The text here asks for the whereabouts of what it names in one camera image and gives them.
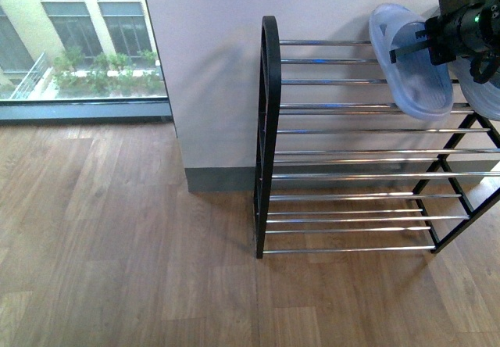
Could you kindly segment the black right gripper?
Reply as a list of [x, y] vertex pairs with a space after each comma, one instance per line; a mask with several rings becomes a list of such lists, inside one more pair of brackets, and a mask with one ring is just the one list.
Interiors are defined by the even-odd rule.
[[391, 63], [428, 48], [433, 65], [464, 58], [474, 82], [490, 81], [499, 70], [499, 0], [438, 0], [438, 8], [416, 43], [389, 52]]

